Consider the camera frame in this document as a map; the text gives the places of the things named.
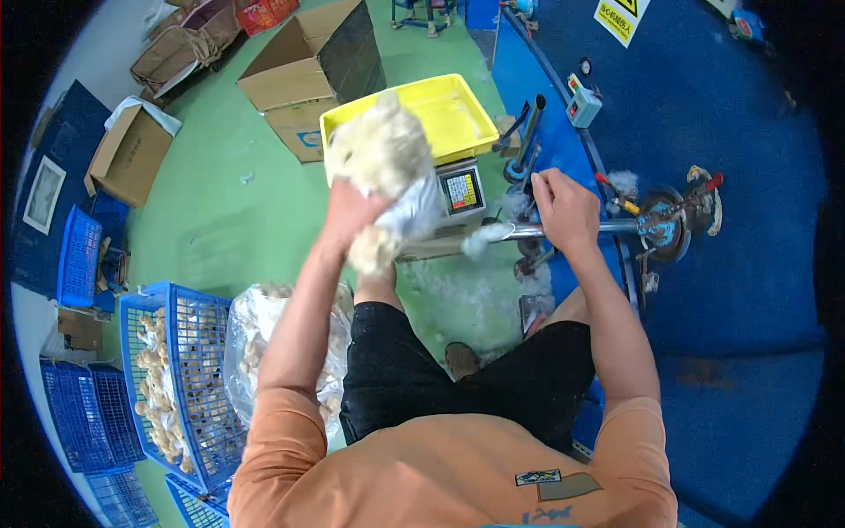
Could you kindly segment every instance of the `red handle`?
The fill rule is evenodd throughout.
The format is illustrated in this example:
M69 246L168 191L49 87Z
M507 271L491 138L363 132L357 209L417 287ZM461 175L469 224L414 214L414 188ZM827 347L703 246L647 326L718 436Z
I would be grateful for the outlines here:
M723 183L725 183L725 177L722 176L721 172L719 172L711 181L707 182L704 189L706 189L708 193L712 193L713 189L721 187Z

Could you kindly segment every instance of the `man's right hand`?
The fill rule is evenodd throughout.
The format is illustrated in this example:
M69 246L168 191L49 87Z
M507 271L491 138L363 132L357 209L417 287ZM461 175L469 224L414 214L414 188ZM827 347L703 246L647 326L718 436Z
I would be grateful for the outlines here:
M558 169L535 172L531 180L546 238L570 264L597 248L598 196Z

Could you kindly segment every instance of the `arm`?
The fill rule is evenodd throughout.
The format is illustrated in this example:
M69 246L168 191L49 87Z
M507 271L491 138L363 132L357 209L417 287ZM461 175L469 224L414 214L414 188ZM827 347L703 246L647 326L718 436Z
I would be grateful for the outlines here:
M364 198L349 182L335 181L325 226L299 273L261 361L260 395L285 388L316 401L314 387L329 347L329 315L337 280L352 240L387 207L378 195Z
M598 249L598 197L558 169L533 174L532 183L546 236L563 252L584 290L592 360L608 409L637 396L660 401L646 332Z

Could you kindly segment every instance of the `black shorts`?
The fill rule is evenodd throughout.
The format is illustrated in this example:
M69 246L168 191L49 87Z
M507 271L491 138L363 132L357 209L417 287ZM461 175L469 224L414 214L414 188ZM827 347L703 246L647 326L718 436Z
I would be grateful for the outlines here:
M408 317L383 302L355 306L347 357L341 402L347 445L418 416L481 413L519 423L568 453L575 414L596 373L590 327L564 321L455 383L414 335Z

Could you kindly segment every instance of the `white wall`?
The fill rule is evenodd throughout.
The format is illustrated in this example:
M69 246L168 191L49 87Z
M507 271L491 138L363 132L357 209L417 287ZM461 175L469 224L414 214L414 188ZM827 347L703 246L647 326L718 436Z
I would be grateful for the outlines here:
M55 106L74 80L82 83L109 110L114 110L129 95L139 95L142 87L132 79L129 68L146 47L144 16L159 3L160 0L106 0L79 33L56 72L41 103L38 118L49 106ZM32 128L37 122L38 119L32 123ZM31 157L32 149L28 148L19 175L16 209ZM38 355L45 339L55 329L56 303L14 283L11 293L21 363L41 423L71 482L99 521L108 526L108 519L102 514L88 482L81 474L70 471L44 394Z

